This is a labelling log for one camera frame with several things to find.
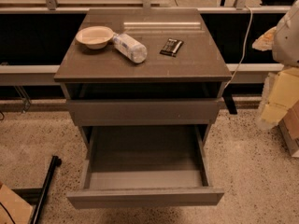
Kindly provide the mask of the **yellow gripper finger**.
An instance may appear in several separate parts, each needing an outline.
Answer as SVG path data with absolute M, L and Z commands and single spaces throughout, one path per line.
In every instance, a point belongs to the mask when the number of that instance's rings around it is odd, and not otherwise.
M 259 51 L 271 50 L 274 43 L 276 29 L 277 27 L 272 27 L 267 30 L 263 35 L 261 35 L 253 42 L 252 47 Z

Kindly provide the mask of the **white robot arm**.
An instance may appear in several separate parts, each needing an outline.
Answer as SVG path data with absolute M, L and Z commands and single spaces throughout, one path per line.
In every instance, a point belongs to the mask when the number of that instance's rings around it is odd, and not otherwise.
M 273 59 L 285 66 L 299 66 L 299 1 L 278 24 L 256 39 L 252 47 L 260 51 L 272 51 Z

